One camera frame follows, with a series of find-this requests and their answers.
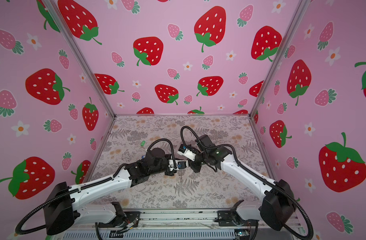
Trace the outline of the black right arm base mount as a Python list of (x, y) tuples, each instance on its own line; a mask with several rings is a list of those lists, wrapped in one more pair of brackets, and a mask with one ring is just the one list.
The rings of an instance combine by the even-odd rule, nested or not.
[(250, 227), (256, 226), (260, 220), (260, 212), (256, 206), (239, 200), (230, 209), (217, 211), (215, 223), (220, 227)]

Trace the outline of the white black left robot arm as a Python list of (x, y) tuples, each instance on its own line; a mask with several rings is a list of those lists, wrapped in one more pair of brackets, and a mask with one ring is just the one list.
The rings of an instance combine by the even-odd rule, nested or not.
[[(26, 235), (45, 229), (47, 235), (60, 234), (76, 225), (82, 219), (81, 210), (90, 202), (112, 192), (129, 189), (149, 179), (151, 175), (173, 176), (184, 169), (186, 163), (177, 161), (175, 154), (166, 154), (160, 148), (150, 145), (146, 155), (130, 164), (122, 164), (114, 174), (84, 184), (67, 186), (58, 184), (48, 200), (28, 213), (16, 226), (15, 233)], [(24, 224), (37, 212), (45, 213), (45, 224), (32, 229), (23, 229)]]

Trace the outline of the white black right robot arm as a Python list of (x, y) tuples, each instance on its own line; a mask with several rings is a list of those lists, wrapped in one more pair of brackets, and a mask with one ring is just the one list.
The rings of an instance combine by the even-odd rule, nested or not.
[[(236, 149), (230, 144), (215, 145), (207, 135), (199, 137), (189, 126), (180, 130), (182, 145), (178, 151), (189, 159), (190, 167), (199, 172), (203, 165), (214, 172), (223, 171), (247, 186), (262, 202), (259, 212), (262, 220), (273, 230), (288, 230), (300, 240), (311, 240), (314, 229), (304, 208), (294, 198), (289, 184), (275, 181), (255, 171), (238, 159)], [(286, 223), (295, 211), (303, 216), (307, 234), (301, 235)]]

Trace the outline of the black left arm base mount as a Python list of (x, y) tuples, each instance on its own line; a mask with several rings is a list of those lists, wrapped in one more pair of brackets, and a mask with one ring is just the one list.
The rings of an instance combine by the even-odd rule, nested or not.
[(138, 227), (141, 212), (124, 212), (119, 202), (111, 202), (110, 204), (115, 208), (115, 217), (107, 224), (95, 223), (96, 230), (99, 228), (122, 228), (118, 233), (125, 233)]

